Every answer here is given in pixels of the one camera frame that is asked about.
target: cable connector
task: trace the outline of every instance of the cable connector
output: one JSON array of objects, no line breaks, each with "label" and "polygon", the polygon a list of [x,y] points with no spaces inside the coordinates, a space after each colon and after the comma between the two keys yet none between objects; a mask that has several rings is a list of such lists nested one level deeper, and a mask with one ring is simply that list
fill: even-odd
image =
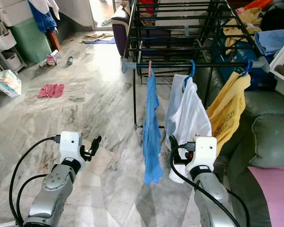
[{"label": "cable connector", "polygon": [[60,143],[60,138],[61,138],[61,135],[54,135],[53,141],[55,141],[56,143]]}]

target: doorway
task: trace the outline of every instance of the doorway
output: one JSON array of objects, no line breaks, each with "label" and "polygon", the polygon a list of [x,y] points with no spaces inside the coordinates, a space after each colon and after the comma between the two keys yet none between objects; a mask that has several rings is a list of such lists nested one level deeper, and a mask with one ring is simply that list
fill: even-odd
[{"label": "doorway", "polygon": [[112,30],[110,18],[120,7],[121,0],[89,0],[93,17],[93,29]]}]

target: blue clothes hanger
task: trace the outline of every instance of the blue clothes hanger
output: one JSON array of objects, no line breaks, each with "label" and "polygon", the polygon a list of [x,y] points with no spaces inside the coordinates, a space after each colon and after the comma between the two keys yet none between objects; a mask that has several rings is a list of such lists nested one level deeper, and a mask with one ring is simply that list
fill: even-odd
[{"label": "blue clothes hanger", "polygon": [[248,73],[248,71],[250,70],[250,67],[251,67],[251,60],[248,60],[247,67],[245,69],[245,72],[242,73],[242,77],[244,77]]},{"label": "blue clothes hanger", "polygon": [[184,87],[186,87],[188,79],[192,78],[195,75],[195,62],[194,62],[194,60],[190,60],[190,63],[192,65],[192,69],[191,69],[191,73],[189,74],[189,76],[184,79]]}]

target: blue towel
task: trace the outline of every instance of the blue towel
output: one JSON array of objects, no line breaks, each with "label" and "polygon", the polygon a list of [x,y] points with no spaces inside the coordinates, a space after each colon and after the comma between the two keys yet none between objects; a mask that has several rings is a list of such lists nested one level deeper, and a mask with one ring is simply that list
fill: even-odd
[{"label": "blue towel", "polygon": [[152,70],[152,77],[147,81],[146,118],[143,124],[144,182],[146,185],[151,184],[152,181],[159,183],[163,175],[159,162],[161,133],[155,111],[159,107],[156,90],[156,79]]},{"label": "blue towel", "polygon": [[115,44],[115,38],[112,38],[110,41],[106,40],[97,40],[97,41],[85,41],[85,44]]},{"label": "blue towel", "polygon": [[255,43],[263,55],[274,54],[284,46],[284,29],[257,32]]},{"label": "blue towel", "polygon": [[43,14],[39,12],[29,1],[28,3],[29,3],[30,9],[33,13],[35,22],[37,23],[39,30],[45,33],[47,29],[49,29],[53,33],[55,28],[57,27],[57,24],[55,20],[53,19],[51,12],[49,11],[48,13]]}]

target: small toy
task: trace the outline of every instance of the small toy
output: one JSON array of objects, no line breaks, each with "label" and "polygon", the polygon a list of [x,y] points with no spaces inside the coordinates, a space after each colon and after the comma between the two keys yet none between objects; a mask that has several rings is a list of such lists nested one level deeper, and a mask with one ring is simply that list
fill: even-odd
[{"label": "small toy", "polygon": [[72,65],[72,63],[74,62],[74,58],[73,57],[69,57],[68,59],[67,59],[67,64],[68,65]]},{"label": "small toy", "polygon": [[55,55],[53,55],[52,53],[47,55],[46,64],[47,65],[57,65],[57,60],[56,60]]}]

